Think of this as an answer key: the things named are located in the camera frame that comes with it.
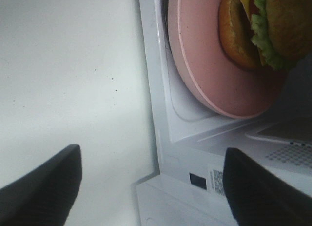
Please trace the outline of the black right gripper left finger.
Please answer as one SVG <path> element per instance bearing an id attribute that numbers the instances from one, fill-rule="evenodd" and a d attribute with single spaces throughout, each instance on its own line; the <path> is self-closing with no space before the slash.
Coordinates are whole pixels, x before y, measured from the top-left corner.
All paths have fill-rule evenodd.
<path id="1" fill-rule="evenodd" d="M 81 149 L 71 144 L 0 189 L 2 226 L 63 226 L 82 179 Z"/>

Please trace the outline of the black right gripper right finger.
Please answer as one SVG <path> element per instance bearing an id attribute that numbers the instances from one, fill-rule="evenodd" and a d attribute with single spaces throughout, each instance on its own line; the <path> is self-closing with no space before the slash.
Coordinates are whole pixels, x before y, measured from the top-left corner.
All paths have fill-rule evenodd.
<path id="1" fill-rule="evenodd" d="M 240 226 L 310 226 L 312 199 L 237 148 L 227 148 L 223 187 Z"/>

